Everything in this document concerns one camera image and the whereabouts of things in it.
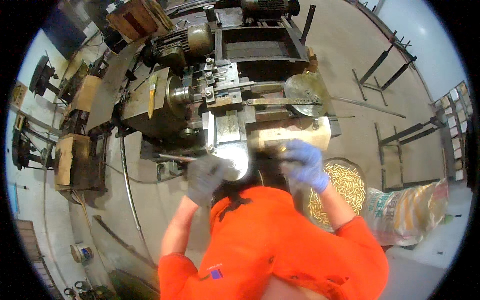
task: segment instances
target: metal frame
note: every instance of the metal frame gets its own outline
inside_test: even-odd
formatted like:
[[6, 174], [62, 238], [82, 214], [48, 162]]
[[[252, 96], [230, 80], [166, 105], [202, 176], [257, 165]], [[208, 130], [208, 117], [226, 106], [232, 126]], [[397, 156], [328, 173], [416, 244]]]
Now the metal frame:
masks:
[[[423, 130], [420, 133], [417, 133], [409, 138], [400, 140], [401, 138], [406, 137], [407, 135], [414, 134], [416, 132], [421, 131], [425, 126], [432, 124], [434, 127], [431, 127], [427, 130]], [[378, 143], [378, 154], [380, 157], [380, 165], [383, 167], [385, 165], [384, 161], [384, 147], [397, 147], [398, 149], [398, 159], [400, 162], [400, 182], [402, 185], [404, 184], [403, 180], [403, 152], [402, 152], [402, 145], [408, 144], [410, 142], [416, 141], [424, 136], [427, 136], [431, 133], [434, 133], [440, 128], [444, 128], [446, 125], [440, 122], [437, 117], [431, 117], [430, 120], [426, 123], [418, 123], [415, 124], [401, 132], [397, 132], [396, 126], [394, 126], [395, 134], [386, 138], [381, 138], [380, 131], [378, 128], [378, 123], [375, 122], [375, 133], [377, 135], [377, 143]], [[385, 191], [386, 186], [386, 169], [382, 168], [382, 190]]]
[[387, 89], [395, 80], [397, 80], [397, 78], [400, 77], [400, 75], [403, 72], [405, 72], [405, 70], [408, 68], [408, 66], [412, 62], [417, 60], [416, 56], [411, 56], [409, 54], [407, 56], [408, 57], [408, 62], [406, 62], [400, 69], [398, 69], [398, 71], [395, 72], [395, 74], [393, 74], [392, 77], [390, 77], [390, 79], [388, 79], [386, 81], [386, 83], [382, 86], [380, 86], [380, 84], [378, 83], [378, 80], [375, 76], [373, 78], [375, 80], [376, 86], [368, 85], [368, 84], [365, 83], [365, 81], [367, 81], [367, 79], [373, 74], [373, 72], [375, 72], [375, 70], [378, 69], [378, 67], [380, 67], [382, 62], [387, 58], [387, 56], [390, 53], [390, 50], [393, 48], [393, 46], [396, 46], [397, 48], [398, 48], [397, 44], [400, 44], [403, 48], [406, 48], [407, 46], [410, 46], [410, 41], [408, 41], [408, 43], [406, 43], [406, 44], [401, 43], [402, 40], [404, 39], [404, 37], [402, 37], [402, 39], [399, 42], [397, 42], [395, 35], [396, 35], [396, 31], [393, 32], [392, 37], [389, 39], [389, 42], [391, 43], [391, 46], [388, 48], [388, 50], [384, 50], [380, 54], [380, 56], [377, 58], [377, 60], [367, 70], [367, 72], [360, 78], [360, 80], [358, 79], [358, 76], [357, 76], [357, 73], [355, 72], [355, 69], [352, 69], [353, 76], [355, 77], [355, 82], [357, 83], [357, 85], [360, 89], [361, 96], [362, 96], [363, 100], [365, 100], [365, 101], [367, 101], [368, 99], [365, 97], [365, 94], [363, 93], [363, 87], [366, 87], [366, 88], [369, 88], [371, 90], [379, 92], [380, 95], [382, 96], [382, 101], [384, 102], [385, 106], [388, 106], [387, 102], [385, 101], [383, 91], [385, 89]]

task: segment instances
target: box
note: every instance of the box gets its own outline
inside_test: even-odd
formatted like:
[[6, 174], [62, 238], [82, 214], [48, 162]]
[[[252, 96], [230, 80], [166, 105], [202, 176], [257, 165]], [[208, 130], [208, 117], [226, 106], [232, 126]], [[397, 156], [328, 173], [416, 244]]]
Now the box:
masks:
[[72, 110], [79, 109], [90, 112], [92, 109], [92, 102], [101, 83], [102, 80], [96, 76], [85, 76], [82, 81], [82, 85], [73, 97]]
[[55, 151], [55, 190], [88, 189], [90, 137], [69, 133], [59, 139]]
[[157, 31], [158, 25], [141, 0], [131, 0], [107, 15], [110, 25], [132, 41]]

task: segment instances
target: gray glove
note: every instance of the gray glove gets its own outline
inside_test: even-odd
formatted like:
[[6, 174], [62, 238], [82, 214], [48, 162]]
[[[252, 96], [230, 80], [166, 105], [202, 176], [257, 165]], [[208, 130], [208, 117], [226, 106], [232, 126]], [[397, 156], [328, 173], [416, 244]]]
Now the gray glove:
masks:
[[198, 206], [208, 206], [213, 193], [223, 181], [228, 161], [205, 155], [188, 165], [187, 196]]

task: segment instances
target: logo on shirt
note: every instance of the logo on shirt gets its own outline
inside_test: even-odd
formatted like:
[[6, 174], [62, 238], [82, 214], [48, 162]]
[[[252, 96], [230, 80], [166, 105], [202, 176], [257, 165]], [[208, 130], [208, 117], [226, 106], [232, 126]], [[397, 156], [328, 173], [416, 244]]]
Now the logo on shirt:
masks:
[[213, 270], [213, 271], [210, 272], [210, 274], [212, 275], [212, 279], [223, 278], [223, 275], [222, 275], [222, 272], [220, 271], [220, 269]]

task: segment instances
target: bucket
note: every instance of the bucket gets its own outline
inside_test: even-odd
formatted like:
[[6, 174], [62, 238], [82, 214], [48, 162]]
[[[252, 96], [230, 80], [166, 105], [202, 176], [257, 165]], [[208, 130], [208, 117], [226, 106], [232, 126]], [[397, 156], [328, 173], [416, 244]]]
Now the bucket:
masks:
[[93, 257], [93, 251], [90, 246], [83, 243], [70, 245], [70, 251], [72, 252], [73, 260], [77, 263], [86, 262]]

